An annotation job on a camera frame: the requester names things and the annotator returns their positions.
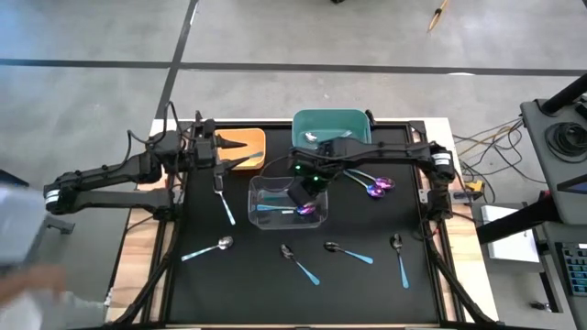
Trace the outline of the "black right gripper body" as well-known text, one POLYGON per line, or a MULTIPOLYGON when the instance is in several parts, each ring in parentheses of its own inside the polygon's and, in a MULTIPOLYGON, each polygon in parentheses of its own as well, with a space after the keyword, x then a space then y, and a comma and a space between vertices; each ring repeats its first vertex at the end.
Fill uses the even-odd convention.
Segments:
POLYGON ((295 181, 288 188, 287 194, 296 206, 308 206, 316 203, 316 197, 303 186, 301 181, 295 181))

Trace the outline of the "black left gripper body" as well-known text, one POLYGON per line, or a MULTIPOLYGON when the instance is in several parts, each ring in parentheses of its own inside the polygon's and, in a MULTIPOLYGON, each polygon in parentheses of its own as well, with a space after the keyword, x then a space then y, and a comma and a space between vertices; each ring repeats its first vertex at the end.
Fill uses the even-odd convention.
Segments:
POLYGON ((211 169, 213 172, 213 190, 224 190, 224 170, 217 155, 216 135, 202 134, 194 138, 195 167, 198 170, 211 169))

